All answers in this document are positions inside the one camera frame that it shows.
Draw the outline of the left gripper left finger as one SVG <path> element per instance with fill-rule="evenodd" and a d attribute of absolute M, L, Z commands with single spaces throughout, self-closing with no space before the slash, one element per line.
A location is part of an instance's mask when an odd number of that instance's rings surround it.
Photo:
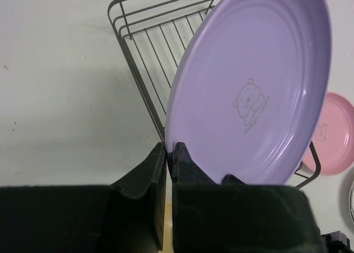
<path fill-rule="evenodd" d="M 1 188 L 2 252 L 158 252 L 165 145 L 110 185 Z"/>

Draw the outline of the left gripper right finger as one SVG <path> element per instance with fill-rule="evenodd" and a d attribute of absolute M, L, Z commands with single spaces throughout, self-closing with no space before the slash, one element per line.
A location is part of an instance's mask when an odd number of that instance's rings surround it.
<path fill-rule="evenodd" d="M 249 185 L 233 175 L 221 184 L 173 150 L 175 252 L 326 252 L 308 198 L 286 185 Z"/>

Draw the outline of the yellow plastic plate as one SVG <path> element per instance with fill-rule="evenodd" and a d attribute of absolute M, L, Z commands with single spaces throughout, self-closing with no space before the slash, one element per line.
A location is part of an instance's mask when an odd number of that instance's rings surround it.
<path fill-rule="evenodd" d="M 173 220 L 172 220 L 172 203 L 165 203 L 165 217 L 164 217 L 164 237 L 162 253 L 174 253 L 173 249 Z"/>

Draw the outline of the purple plastic plate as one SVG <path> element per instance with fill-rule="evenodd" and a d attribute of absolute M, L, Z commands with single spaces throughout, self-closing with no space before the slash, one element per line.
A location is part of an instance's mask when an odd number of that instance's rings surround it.
<path fill-rule="evenodd" d="M 221 0 L 176 71 L 165 122 L 215 182 L 285 184 L 316 129 L 331 66 L 326 0 Z"/>

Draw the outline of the white plate orange sunburst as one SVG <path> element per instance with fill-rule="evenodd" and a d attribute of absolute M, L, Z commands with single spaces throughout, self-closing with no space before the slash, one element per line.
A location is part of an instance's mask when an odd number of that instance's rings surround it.
<path fill-rule="evenodd" d="M 342 203 L 342 217 L 353 233 L 353 168 L 347 172 L 342 182 Z"/>

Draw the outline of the pink plastic plate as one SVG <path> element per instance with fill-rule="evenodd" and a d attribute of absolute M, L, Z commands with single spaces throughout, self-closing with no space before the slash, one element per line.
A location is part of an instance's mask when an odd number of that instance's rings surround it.
<path fill-rule="evenodd" d="M 322 175 L 342 173 L 353 163 L 353 105 L 334 92 L 326 94 L 312 138 Z"/>

